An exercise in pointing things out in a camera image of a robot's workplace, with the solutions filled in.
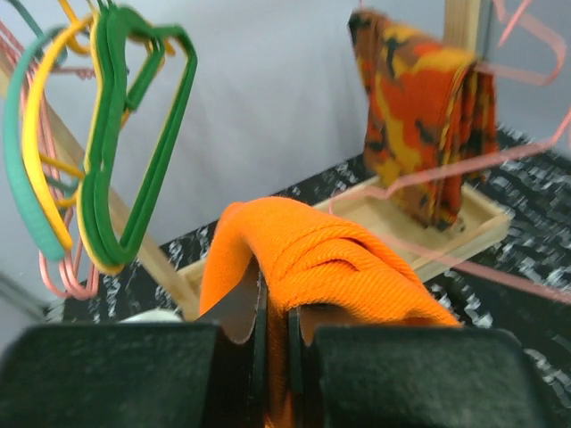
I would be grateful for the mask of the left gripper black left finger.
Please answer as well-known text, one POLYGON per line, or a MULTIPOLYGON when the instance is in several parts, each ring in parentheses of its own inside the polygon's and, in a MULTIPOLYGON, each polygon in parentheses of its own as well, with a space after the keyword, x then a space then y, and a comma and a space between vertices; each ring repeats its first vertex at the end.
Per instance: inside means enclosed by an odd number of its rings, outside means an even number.
POLYGON ((194 322, 30 328, 1 359, 1 424, 261 427, 266 297, 251 261, 194 322))

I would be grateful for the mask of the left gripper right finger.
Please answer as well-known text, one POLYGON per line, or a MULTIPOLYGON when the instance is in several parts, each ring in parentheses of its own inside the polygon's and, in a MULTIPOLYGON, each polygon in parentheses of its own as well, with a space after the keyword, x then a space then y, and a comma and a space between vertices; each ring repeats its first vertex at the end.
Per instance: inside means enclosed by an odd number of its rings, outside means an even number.
POLYGON ((570 344, 520 320, 491 328, 364 325, 288 314, 298 427, 567 427, 570 344))

